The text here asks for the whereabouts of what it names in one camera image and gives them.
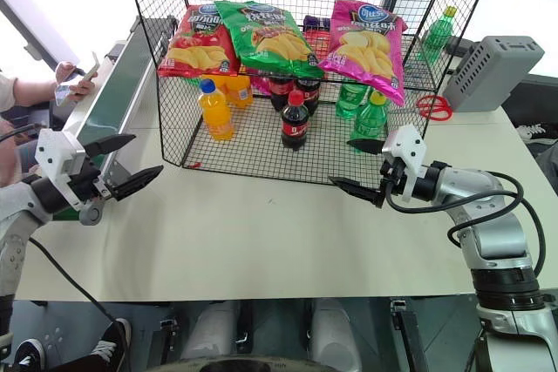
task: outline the gray box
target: gray box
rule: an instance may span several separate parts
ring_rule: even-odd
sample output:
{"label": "gray box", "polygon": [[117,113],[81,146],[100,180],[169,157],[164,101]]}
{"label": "gray box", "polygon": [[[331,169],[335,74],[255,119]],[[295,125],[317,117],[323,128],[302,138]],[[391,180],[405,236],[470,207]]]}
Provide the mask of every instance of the gray box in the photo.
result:
{"label": "gray box", "polygon": [[455,112],[493,111],[543,55],[531,37],[484,37],[464,57],[443,96]]}

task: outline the green chip bag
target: green chip bag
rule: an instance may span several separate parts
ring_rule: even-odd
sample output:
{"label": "green chip bag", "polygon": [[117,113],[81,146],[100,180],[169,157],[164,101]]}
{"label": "green chip bag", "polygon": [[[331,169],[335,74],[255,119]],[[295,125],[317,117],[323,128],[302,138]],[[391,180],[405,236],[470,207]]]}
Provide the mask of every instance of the green chip bag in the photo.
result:
{"label": "green chip bag", "polygon": [[247,67],[299,78],[322,78],[316,55],[286,10],[256,2],[215,2]]}

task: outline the blue bottle cap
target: blue bottle cap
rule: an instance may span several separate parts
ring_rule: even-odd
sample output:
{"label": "blue bottle cap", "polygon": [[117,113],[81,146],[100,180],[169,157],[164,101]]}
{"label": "blue bottle cap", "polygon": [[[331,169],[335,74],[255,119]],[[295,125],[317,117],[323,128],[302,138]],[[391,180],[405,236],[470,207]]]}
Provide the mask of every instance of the blue bottle cap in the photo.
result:
{"label": "blue bottle cap", "polygon": [[200,81],[200,89],[204,93],[213,93],[215,91],[215,83],[210,78],[204,78]]}

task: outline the pink chip bag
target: pink chip bag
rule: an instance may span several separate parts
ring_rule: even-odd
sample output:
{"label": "pink chip bag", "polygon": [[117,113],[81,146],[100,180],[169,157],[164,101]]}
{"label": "pink chip bag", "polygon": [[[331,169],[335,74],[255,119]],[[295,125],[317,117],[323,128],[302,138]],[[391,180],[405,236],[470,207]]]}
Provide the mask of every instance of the pink chip bag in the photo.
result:
{"label": "pink chip bag", "polygon": [[403,19],[377,6],[336,0],[330,50],[318,66],[375,87],[403,106],[401,34],[406,29]]}

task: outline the potato chip bag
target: potato chip bag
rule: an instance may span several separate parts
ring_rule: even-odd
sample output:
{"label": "potato chip bag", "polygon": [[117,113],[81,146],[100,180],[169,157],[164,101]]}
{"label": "potato chip bag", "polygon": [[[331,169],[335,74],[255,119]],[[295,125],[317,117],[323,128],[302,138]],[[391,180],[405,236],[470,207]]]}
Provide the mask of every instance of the potato chip bag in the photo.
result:
{"label": "potato chip bag", "polygon": [[215,2],[236,54],[247,67],[321,78],[317,58],[286,10],[256,2]]}
{"label": "potato chip bag", "polygon": [[236,76],[239,67],[227,28],[210,3],[187,7],[157,72],[161,77]]}
{"label": "potato chip bag", "polygon": [[403,106],[401,34],[406,29],[403,19],[377,6],[336,0],[329,53],[319,67],[371,85]]}

